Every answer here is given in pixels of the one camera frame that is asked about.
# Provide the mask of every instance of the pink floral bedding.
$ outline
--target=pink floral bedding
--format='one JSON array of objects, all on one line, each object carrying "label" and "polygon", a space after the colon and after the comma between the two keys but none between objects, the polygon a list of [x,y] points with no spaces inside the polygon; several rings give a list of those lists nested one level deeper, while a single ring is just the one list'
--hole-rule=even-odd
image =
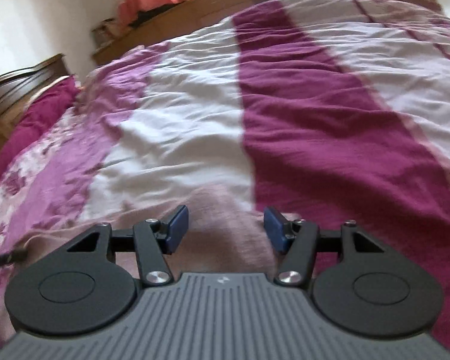
[{"label": "pink floral bedding", "polygon": [[254,215],[357,220],[440,281],[450,348],[450,19],[430,0],[273,0],[129,51],[3,174],[0,251],[208,184]]},{"label": "pink floral bedding", "polygon": [[[79,93],[75,78],[70,76],[42,93],[23,113],[10,139],[0,152],[0,179],[17,155],[39,140],[71,107]],[[19,173],[9,175],[5,180],[8,189],[16,194],[24,179]]]}]

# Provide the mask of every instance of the magenta stripe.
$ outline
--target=magenta stripe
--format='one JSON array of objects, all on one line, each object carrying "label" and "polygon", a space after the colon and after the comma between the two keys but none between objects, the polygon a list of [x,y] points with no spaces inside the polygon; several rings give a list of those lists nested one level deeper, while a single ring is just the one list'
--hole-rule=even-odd
[{"label": "magenta stripe", "polygon": [[88,91],[94,100],[89,103],[85,120],[33,181],[25,201],[11,218],[2,249],[12,247],[30,229],[73,224],[99,165],[120,139],[116,126],[137,107],[148,74],[167,48],[167,44],[159,44],[99,70]]},{"label": "magenta stripe", "polygon": [[433,46],[434,46],[435,48],[437,48],[437,49],[442,53],[442,55],[443,55],[445,58],[450,59],[450,53],[447,52],[441,44],[438,44],[438,43],[435,43],[435,42],[434,42],[434,43],[433,43]]},{"label": "magenta stripe", "polygon": [[352,1],[355,4],[356,8],[360,11],[360,13],[363,16],[367,17],[369,23],[375,23],[375,20],[373,19],[373,17],[368,14],[368,12],[365,10],[363,5],[361,5],[361,3],[358,2],[358,0],[352,0]]},{"label": "magenta stripe", "polygon": [[257,208],[272,204],[325,228],[356,219],[423,266],[445,288],[435,333],[450,347],[450,190],[442,167],[280,2],[241,12],[234,24]]}]

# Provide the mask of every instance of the ribbed gray surface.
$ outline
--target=ribbed gray surface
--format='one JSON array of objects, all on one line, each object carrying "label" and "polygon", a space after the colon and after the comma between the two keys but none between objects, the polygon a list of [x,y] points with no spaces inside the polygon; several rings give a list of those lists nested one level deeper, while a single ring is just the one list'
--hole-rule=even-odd
[{"label": "ribbed gray surface", "polygon": [[371,341],[320,317],[302,292],[263,274],[183,274],[145,291],[113,326],[86,337],[46,340],[17,334],[3,360],[448,360],[426,334]]}]

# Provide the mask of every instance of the bed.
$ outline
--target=bed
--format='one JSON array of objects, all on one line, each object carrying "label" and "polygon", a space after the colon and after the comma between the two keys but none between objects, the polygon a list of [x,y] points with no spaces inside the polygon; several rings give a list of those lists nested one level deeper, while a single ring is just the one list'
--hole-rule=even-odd
[{"label": "bed", "polygon": [[35,93],[68,74],[63,55],[58,54],[34,67],[0,76],[0,150]]},{"label": "bed", "polygon": [[[432,0],[270,0],[67,85],[62,115],[0,173],[0,252],[38,259],[184,203],[174,274],[273,272],[265,206],[353,218],[440,281],[433,334],[450,349],[450,19]],[[0,345],[16,269],[0,269]]]}]

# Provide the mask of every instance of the white stripe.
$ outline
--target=white stripe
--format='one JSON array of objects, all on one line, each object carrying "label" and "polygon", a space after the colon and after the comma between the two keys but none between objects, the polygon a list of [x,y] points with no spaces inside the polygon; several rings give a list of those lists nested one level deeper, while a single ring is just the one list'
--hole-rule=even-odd
[{"label": "white stripe", "polygon": [[361,5],[377,23],[411,30],[420,41],[435,43],[450,55],[450,19],[419,5],[364,0]]},{"label": "white stripe", "polygon": [[[365,17],[357,21],[359,10],[352,0],[323,2],[328,10],[322,8],[320,0],[314,4],[282,0],[296,26],[327,47],[345,68],[358,73],[391,109],[411,116],[435,147],[435,155],[439,150],[438,159],[444,156],[450,160],[450,59],[433,44],[410,38],[403,30],[366,23]],[[374,14],[379,11],[380,3],[373,0],[360,3],[367,12],[372,6]],[[414,5],[393,4],[402,8],[402,21],[420,23],[419,10],[411,9]],[[329,10],[340,12],[339,20],[327,24],[323,18]],[[380,19],[390,19],[383,9]]]},{"label": "white stripe", "polygon": [[244,209],[252,208],[233,24],[226,19],[171,43],[139,109],[120,124],[123,137],[94,178],[80,220],[127,203],[180,201],[209,183],[226,185]]}]

